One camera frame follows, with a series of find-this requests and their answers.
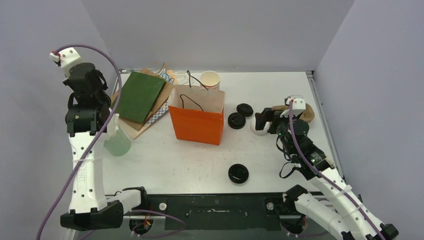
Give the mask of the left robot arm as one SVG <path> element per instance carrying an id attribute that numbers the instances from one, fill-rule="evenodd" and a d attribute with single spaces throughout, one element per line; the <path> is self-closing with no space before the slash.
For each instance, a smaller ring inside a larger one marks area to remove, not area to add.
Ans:
<path id="1" fill-rule="evenodd" d="M 143 187 L 125 188 L 108 200 L 103 185 L 103 142 L 111 99 L 107 83 L 93 63 L 72 66 L 64 85 L 72 89 L 65 115 L 71 145 L 73 176 L 68 211 L 60 216 L 60 225 L 77 231 L 117 229 L 131 210 L 145 214 L 150 207 Z"/>

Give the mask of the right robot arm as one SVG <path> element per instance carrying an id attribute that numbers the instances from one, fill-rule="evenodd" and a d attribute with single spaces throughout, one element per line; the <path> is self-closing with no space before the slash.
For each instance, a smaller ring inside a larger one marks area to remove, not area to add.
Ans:
<path id="1" fill-rule="evenodd" d="M 277 136 L 276 146 L 287 161 L 324 195 L 333 206 L 328 208 L 301 185 L 295 185 L 282 195 L 284 210 L 311 218 L 337 240 L 394 240 L 398 229 L 383 223 L 371 213 L 346 184 L 333 162 L 308 137 L 309 124 L 288 109 L 270 107 L 255 115 L 255 129 Z"/>

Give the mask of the orange paper bag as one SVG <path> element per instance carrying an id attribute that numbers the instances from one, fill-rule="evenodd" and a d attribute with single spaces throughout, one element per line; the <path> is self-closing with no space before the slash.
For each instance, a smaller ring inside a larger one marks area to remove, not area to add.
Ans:
<path id="1" fill-rule="evenodd" d="M 175 85 L 167 105 L 178 140 L 220 145 L 224 130 L 226 93 L 210 89 L 187 71 L 199 86 Z"/>

